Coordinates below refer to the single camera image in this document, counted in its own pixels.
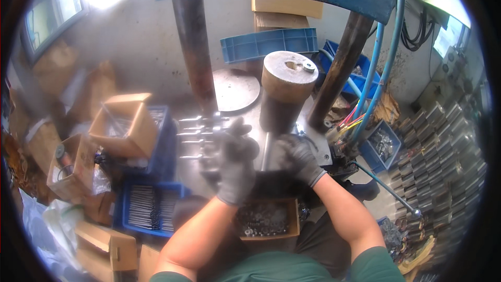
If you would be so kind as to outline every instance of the rusty metal column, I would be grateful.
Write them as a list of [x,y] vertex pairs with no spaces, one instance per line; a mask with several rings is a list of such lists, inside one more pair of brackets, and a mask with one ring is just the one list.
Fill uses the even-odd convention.
[[191,90],[203,114],[210,116],[217,110],[217,101],[210,65],[204,0],[172,0],[172,6]]
[[350,77],[350,73],[353,71],[358,57],[362,52],[373,22],[374,20],[361,16],[358,13],[350,13],[327,77],[308,114],[307,121],[311,127],[323,132],[327,130],[324,126],[325,116],[329,113],[329,110]]

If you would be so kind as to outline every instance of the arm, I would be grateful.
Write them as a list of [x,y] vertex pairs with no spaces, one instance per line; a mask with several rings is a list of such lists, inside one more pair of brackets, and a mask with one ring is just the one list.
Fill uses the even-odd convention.
[[369,248],[386,248],[379,226],[369,211],[327,173],[313,186],[329,212],[336,232],[351,248],[351,262]]
[[186,222],[160,252],[155,273],[177,272],[192,281],[221,243],[237,211],[219,198],[213,198],[193,218]]
[[242,137],[251,129],[240,117],[220,134],[221,182],[217,195],[169,239],[160,252],[155,273],[180,273],[195,282],[197,271],[214,255],[238,207],[254,187],[253,160],[259,146]]
[[282,135],[277,141],[285,151],[282,167],[308,184],[325,204],[336,232],[348,242],[351,261],[369,248],[383,246],[377,222],[353,195],[334,181],[317,164],[309,143],[295,135]]

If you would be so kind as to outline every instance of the blue hose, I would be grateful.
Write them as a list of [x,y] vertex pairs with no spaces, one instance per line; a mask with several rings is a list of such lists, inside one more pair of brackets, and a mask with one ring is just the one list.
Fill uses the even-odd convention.
[[377,86],[376,92],[374,93],[374,96],[372,97],[372,101],[371,101],[371,104],[369,105],[369,109],[367,109],[367,112],[366,112],[362,122],[358,125],[358,127],[355,130],[355,133],[352,137],[353,142],[358,141],[360,134],[362,133],[363,129],[367,126],[367,123],[369,122],[369,118],[372,115],[374,109],[376,108],[376,105],[379,102],[379,98],[381,97],[381,94],[383,93],[384,88],[386,87],[386,83],[388,82],[391,68],[393,66],[393,61],[395,60],[395,55],[397,53],[398,43],[400,41],[400,33],[402,32],[402,23],[403,23],[403,19],[404,19],[404,8],[405,8],[405,0],[397,0],[397,13],[396,13],[396,18],[395,18],[395,28],[393,29],[393,36],[391,39],[391,46],[390,46],[390,51],[388,53],[388,58],[386,58],[386,63],[384,65],[383,74],[381,76],[381,80],[379,82],[379,85]]
[[[371,90],[372,80],[374,79],[374,73],[376,72],[377,62],[379,61],[379,53],[381,52],[381,44],[383,42],[384,25],[382,23],[377,24],[376,41],[374,42],[374,51],[372,52],[371,65],[369,66],[369,72],[367,72],[367,77],[365,78],[364,88],[362,94],[360,95],[360,102],[365,103],[369,91]],[[358,118],[362,114],[362,109],[366,110],[367,105],[362,108],[362,105],[357,106],[357,110],[353,114],[353,119]]]

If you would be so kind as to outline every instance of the worker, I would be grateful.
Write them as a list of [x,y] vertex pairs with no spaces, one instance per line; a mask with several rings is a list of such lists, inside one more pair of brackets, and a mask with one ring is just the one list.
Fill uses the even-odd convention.
[[250,255],[232,220],[255,183],[257,154],[255,144],[240,136],[248,126],[243,119],[237,123],[223,139],[219,191],[210,200],[195,197],[176,204],[175,233],[160,251],[150,282],[338,281],[350,264],[351,281],[404,281],[369,211],[318,166],[309,143],[295,135],[277,141],[285,155],[282,167],[312,187],[327,212],[303,227],[294,254]]

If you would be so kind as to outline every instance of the open cardboard box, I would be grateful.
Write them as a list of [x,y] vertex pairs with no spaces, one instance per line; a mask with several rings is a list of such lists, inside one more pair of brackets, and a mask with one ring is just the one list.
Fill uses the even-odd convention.
[[150,93],[117,95],[110,97],[104,105],[115,116],[125,116],[132,120],[127,135],[123,138],[105,135],[109,116],[101,108],[89,129],[91,138],[107,152],[118,157],[151,158],[155,147],[158,128],[144,101]]
[[80,221],[75,227],[77,260],[93,277],[115,281],[115,271],[137,269],[136,239],[115,230]]
[[61,171],[56,156],[52,155],[47,186],[63,200],[71,200],[92,192],[94,158],[97,147],[84,135],[77,134],[62,141],[73,163],[70,175]]
[[139,259],[139,276],[137,282],[149,282],[155,272],[160,251],[155,248],[143,245],[141,247],[141,258]]
[[241,236],[242,241],[265,241],[270,239],[288,238],[299,236],[299,213],[297,211],[297,198],[281,198],[281,199],[262,199],[252,200],[250,204],[259,203],[285,203],[287,205],[287,222],[289,223],[289,231],[286,234],[272,235],[272,236]]
[[83,198],[84,214],[97,223],[111,225],[115,212],[115,192],[103,192],[95,196]]

